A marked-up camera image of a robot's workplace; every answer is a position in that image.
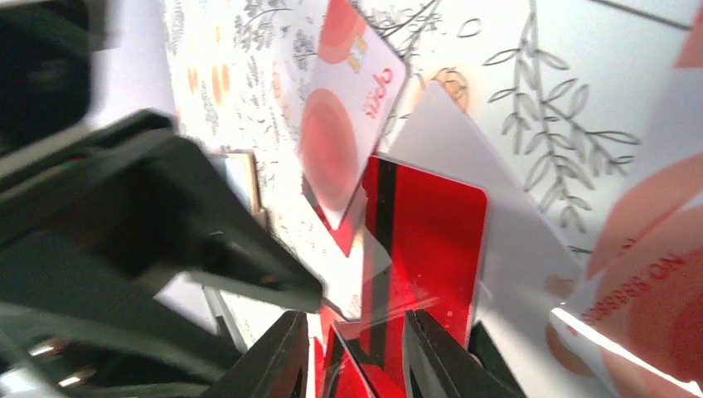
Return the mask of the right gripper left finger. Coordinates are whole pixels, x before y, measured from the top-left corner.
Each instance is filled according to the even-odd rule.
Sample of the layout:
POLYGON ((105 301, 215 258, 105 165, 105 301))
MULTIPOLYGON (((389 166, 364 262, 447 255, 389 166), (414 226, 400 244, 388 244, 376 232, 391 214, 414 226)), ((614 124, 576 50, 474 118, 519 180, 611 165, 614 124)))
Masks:
POLYGON ((287 311, 200 397, 305 397, 308 355, 307 316, 287 311))

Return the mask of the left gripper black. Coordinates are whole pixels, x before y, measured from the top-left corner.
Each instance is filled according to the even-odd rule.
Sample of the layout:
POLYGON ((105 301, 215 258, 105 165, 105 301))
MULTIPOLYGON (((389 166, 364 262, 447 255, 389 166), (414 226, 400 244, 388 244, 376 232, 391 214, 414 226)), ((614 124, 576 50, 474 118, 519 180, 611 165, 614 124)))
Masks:
POLYGON ((240 359, 160 303, 211 239, 174 181, 200 151, 139 111, 1 153, 1 359, 68 396, 198 395, 240 359))

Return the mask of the red card centre pile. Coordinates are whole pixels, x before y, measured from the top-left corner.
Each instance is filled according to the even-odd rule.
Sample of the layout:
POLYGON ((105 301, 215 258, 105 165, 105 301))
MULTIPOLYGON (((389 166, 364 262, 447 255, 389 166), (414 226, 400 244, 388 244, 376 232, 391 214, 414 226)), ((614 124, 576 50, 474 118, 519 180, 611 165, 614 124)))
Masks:
POLYGON ((488 198, 478 187, 390 159, 369 160, 361 321, 347 336, 349 375, 330 397, 405 395, 405 313, 427 311, 466 347, 488 198))

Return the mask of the clear card red dot left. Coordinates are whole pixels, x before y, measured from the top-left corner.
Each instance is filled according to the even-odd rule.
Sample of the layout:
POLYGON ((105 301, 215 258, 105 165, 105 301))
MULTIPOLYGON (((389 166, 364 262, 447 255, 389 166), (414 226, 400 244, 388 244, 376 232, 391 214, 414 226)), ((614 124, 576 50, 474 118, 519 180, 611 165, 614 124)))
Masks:
POLYGON ((317 54, 303 106, 299 157, 322 213, 337 229, 408 68, 348 1, 328 4, 317 54))

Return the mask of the beige card holder wallet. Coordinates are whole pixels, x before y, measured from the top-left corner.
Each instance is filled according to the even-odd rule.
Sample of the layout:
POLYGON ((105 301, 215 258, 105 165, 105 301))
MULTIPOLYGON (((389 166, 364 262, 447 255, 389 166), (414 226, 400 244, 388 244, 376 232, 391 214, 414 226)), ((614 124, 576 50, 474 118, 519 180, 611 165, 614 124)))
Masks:
POLYGON ((250 214, 258 215, 263 211, 260 205, 259 183, 253 152, 213 153, 210 161, 250 214))

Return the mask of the red card left pile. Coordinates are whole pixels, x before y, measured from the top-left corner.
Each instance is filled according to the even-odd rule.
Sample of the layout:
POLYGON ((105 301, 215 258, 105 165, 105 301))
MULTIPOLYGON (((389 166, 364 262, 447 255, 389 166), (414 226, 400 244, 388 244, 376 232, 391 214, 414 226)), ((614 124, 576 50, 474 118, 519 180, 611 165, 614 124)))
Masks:
POLYGON ((327 332, 326 346, 315 359, 315 396, 320 398, 375 397, 361 368, 364 357, 357 339, 347 338, 340 323, 327 332))

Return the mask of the clear card red dot right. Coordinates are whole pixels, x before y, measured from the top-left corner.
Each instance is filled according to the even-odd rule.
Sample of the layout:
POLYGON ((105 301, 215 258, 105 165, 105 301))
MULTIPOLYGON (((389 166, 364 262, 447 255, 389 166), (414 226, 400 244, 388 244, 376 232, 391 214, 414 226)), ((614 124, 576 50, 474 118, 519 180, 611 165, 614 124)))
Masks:
POLYGON ((584 280, 551 311, 546 339, 562 367, 607 396, 701 396, 700 154, 624 192, 584 280))

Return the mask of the floral patterned table mat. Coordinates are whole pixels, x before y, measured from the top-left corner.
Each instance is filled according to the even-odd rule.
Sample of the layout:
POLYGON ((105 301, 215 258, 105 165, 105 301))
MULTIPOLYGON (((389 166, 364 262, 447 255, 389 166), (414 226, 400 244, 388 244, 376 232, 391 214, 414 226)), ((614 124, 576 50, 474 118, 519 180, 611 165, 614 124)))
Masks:
MULTIPOLYGON (((695 1, 359 1, 410 78, 381 136, 387 152, 440 83, 479 126, 581 268, 600 234, 695 1)), ((166 1, 181 131, 251 149, 275 235, 327 281, 321 330, 361 316, 361 244, 345 257, 298 193, 303 97, 324 1, 166 1)))

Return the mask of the white card back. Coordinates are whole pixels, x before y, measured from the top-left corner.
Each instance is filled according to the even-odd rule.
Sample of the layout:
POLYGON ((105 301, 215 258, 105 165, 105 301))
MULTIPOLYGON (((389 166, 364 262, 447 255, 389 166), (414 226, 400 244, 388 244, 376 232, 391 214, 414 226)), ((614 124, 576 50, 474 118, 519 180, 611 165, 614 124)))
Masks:
POLYGON ((478 317, 523 392, 607 396, 598 379, 567 370, 547 344, 550 311, 560 304, 547 280, 578 279, 579 265, 487 136, 440 83, 426 87, 389 155, 487 193, 478 317))

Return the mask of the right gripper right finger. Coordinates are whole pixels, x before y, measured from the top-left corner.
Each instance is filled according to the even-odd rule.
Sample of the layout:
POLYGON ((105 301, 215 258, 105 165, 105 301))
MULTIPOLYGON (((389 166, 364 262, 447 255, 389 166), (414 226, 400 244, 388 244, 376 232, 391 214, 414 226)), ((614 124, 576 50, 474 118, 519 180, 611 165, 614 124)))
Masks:
POLYGON ((424 310, 405 313, 403 371, 408 397, 519 396, 483 368, 424 310))

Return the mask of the red card pile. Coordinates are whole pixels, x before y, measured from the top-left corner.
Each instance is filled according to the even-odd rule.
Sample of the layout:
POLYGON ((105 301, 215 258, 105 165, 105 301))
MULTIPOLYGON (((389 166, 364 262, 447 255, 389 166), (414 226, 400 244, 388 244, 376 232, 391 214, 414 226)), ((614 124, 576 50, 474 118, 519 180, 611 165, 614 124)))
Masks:
POLYGON ((320 398, 375 397, 361 368, 364 357, 357 339, 347 338, 340 323, 327 332, 326 346, 315 359, 315 396, 320 398))
POLYGON ((347 336, 349 375, 330 397, 405 395, 405 313, 427 311, 466 347, 488 198, 478 187, 390 159, 369 160, 361 321, 347 336))

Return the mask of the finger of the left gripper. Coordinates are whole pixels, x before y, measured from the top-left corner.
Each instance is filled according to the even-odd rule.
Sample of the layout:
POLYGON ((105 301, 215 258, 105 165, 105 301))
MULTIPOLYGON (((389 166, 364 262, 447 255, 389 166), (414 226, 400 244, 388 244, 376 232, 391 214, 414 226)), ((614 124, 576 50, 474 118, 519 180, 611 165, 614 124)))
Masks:
POLYGON ((322 304, 321 280, 251 215, 234 177, 240 162, 171 137, 138 163, 153 218, 152 246, 201 284, 305 313, 322 304))

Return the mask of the clear card red dot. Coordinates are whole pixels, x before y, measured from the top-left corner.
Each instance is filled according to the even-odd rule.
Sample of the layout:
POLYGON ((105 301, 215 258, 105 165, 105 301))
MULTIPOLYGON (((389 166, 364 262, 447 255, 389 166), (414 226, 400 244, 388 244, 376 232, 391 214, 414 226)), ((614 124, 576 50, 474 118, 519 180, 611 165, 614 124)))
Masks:
POLYGON ((607 396, 701 396, 700 154, 624 192, 584 280, 551 311, 546 339, 562 367, 607 396))
POLYGON ((328 4, 317 54, 303 106, 299 157, 322 213, 337 229, 408 68, 348 1, 328 4))

